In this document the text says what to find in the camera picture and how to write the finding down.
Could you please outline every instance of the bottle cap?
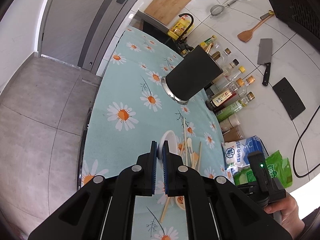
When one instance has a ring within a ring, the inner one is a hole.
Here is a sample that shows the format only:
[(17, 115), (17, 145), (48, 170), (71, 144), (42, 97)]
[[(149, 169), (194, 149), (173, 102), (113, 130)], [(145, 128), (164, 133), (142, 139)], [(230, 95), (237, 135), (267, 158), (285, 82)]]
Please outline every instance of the bottle cap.
[(246, 81), (249, 83), (249, 85), (251, 85), (253, 82), (255, 82), (255, 79), (253, 76), (250, 76), (246, 79)]
[(249, 93), (247, 94), (247, 98), (248, 98), (250, 101), (254, 100), (254, 95), (253, 95), (253, 93), (252, 93), (252, 92), (249, 92)]
[(226, 48), (224, 51), (223, 51), (226, 55), (229, 55), (231, 53), (231, 50)]
[(232, 61), (236, 66), (239, 65), (239, 61), (237, 61), (237, 59), (235, 58), (233, 61)]
[(239, 70), (241, 71), (241, 73), (244, 73), (244, 72), (245, 72), (244, 66), (240, 66), (240, 67), (239, 67)]
[(242, 80), (242, 78), (237, 79), (236, 82), (240, 87), (244, 86), (244, 81)]

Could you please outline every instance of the gold bottle cap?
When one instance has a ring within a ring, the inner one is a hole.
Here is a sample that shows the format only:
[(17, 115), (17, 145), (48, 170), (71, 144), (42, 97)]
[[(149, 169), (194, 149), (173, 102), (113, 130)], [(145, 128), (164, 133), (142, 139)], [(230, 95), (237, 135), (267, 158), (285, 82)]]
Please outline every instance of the gold bottle cap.
[(255, 82), (255, 79), (253, 76), (250, 76), (246, 79), (246, 81), (249, 83), (249, 85), (251, 85), (253, 82)]
[(244, 73), (244, 72), (245, 72), (244, 66), (240, 66), (240, 67), (239, 67), (239, 70), (241, 71), (241, 73)]
[(244, 85), (244, 81), (242, 80), (242, 78), (237, 79), (236, 82), (240, 87)]
[(231, 53), (231, 50), (228, 49), (228, 48), (226, 48), (226, 49), (224, 50), (224, 53), (227, 54), (227, 55), (229, 55), (229, 54)]
[(253, 95), (252, 92), (249, 92), (249, 93), (247, 94), (247, 97), (248, 97), (248, 99), (249, 99), (250, 101), (254, 100), (254, 95)]

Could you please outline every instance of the metal screw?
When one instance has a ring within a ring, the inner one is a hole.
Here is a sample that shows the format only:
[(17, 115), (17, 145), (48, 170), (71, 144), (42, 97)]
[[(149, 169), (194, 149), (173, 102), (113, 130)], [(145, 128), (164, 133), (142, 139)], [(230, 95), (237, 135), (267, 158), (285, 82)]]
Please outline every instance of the metal screw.
[(188, 170), (187, 166), (179, 166), (178, 171), (180, 172), (186, 172)]
[(227, 179), (223, 176), (218, 176), (216, 178), (217, 182), (220, 183), (220, 184), (225, 184), (227, 182)]
[(101, 183), (101, 182), (103, 182), (103, 177), (102, 176), (100, 176), (100, 175), (98, 175), (98, 176), (95, 176), (94, 178), (93, 178), (93, 182), (94, 183)]
[(131, 168), (133, 171), (141, 171), (142, 167), (140, 165), (134, 165)]

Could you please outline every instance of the white bowl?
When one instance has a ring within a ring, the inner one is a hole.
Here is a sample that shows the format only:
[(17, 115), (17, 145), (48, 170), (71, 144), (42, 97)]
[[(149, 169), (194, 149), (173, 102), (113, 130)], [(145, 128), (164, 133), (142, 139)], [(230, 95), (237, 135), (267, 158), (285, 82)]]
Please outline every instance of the white bowl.
[(166, 131), (160, 140), (158, 150), (157, 150), (157, 157), (161, 161), (162, 161), (162, 149), (163, 149), (164, 141), (168, 141), (169, 151), (171, 153), (178, 154), (176, 135), (172, 130)]

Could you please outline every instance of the cleaver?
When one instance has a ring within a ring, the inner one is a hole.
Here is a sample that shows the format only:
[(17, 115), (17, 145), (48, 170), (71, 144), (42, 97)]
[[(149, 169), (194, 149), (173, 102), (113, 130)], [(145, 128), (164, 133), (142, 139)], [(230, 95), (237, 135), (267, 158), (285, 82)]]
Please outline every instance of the cleaver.
[(272, 55), (272, 39), (260, 39), (258, 64), (265, 65), (266, 70), (263, 75), (262, 85), (267, 86), (270, 77)]

